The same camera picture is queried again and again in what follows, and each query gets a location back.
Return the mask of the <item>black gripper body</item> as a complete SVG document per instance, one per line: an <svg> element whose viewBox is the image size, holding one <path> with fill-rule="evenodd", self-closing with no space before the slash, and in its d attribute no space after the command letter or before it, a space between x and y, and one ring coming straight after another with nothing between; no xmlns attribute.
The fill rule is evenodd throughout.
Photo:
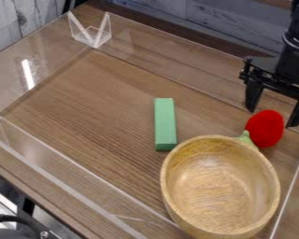
<svg viewBox="0 0 299 239"><path fill-rule="evenodd" d="M247 57L239 78L249 80L299 102L299 38L284 38L284 47L276 57Z"/></svg>

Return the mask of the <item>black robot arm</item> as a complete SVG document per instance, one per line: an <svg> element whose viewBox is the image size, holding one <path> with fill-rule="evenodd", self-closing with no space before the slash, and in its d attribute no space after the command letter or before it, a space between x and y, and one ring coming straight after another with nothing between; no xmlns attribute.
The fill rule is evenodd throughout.
<svg viewBox="0 0 299 239"><path fill-rule="evenodd" d="M299 0L291 0L289 27L281 35L283 49L277 57L244 60L239 78L245 84L244 106L253 112L263 90L271 90L296 101L285 127L299 125Z"/></svg>

